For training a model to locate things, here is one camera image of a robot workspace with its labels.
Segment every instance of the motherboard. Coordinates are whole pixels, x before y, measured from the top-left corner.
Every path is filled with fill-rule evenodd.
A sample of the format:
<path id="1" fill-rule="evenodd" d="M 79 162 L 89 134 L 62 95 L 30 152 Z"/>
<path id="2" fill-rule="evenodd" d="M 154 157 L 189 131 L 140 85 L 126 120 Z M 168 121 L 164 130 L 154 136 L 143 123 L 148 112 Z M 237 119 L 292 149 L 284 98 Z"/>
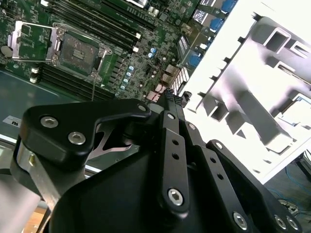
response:
<path id="1" fill-rule="evenodd" d="M 229 14 L 203 2 L 0 0 L 0 67 L 79 101 L 157 101 L 178 94 Z"/>

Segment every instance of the chip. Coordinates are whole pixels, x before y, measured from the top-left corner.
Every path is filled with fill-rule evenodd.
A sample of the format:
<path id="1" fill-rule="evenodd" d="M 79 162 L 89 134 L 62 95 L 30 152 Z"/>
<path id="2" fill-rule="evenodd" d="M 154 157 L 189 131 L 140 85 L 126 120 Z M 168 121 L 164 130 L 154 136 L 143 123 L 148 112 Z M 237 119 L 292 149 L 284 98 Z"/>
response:
<path id="1" fill-rule="evenodd" d="M 99 48 L 66 33 L 59 62 L 64 67 L 88 76 L 92 72 L 98 51 Z"/>

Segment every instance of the sticker label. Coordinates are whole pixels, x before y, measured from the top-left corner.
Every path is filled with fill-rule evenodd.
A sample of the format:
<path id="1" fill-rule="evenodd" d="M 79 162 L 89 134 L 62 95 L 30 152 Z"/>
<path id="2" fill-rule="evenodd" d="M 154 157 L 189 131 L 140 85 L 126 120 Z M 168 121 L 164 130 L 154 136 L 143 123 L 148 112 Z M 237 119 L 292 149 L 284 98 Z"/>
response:
<path id="1" fill-rule="evenodd" d="M 21 125 L 21 119 L 18 119 L 14 116 L 8 116 L 6 119 L 3 120 L 3 122 L 18 128 L 20 128 Z"/>

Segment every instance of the blue cable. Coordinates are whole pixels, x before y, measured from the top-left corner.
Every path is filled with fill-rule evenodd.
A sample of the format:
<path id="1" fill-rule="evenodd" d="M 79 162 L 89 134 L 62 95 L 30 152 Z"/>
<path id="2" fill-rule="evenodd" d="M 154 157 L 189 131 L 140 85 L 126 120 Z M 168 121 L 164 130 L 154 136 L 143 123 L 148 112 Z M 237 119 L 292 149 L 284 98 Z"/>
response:
<path id="1" fill-rule="evenodd" d="M 285 173 L 287 175 L 287 177 L 294 182 L 296 185 L 298 185 L 301 189 L 303 189 L 306 193 L 308 193 L 309 195 L 311 195 L 311 192 L 309 190 L 307 190 L 301 183 L 297 182 L 296 180 L 294 180 L 290 174 L 289 174 L 289 169 L 287 169 L 287 167 L 285 167 Z"/>

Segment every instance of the blue port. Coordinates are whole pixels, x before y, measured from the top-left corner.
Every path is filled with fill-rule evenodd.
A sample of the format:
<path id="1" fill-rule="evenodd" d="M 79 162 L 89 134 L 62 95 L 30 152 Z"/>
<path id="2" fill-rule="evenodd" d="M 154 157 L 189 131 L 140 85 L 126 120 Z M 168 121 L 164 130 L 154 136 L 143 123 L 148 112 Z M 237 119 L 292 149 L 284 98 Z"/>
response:
<path id="1" fill-rule="evenodd" d="M 237 3 L 237 1 L 235 0 L 225 0 L 223 2 L 222 7 L 220 8 L 223 12 L 226 13 L 230 13 L 233 9 L 233 7 L 235 6 L 235 4 Z"/>
<path id="2" fill-rule="evenodd" d="M 209 28 L 213 30 L 214 32 L 218 32 L 223 24 L 224 24 L 224 21 L 222 19 L 215 18 L 210 22 Z"/>
<path id="3" fill-rule="evenodd" d="M 198 55 L 192 55 L 189 59 L 189 64 L 193 67 L 197 67 L 201 61 L 201 57 Z"/>

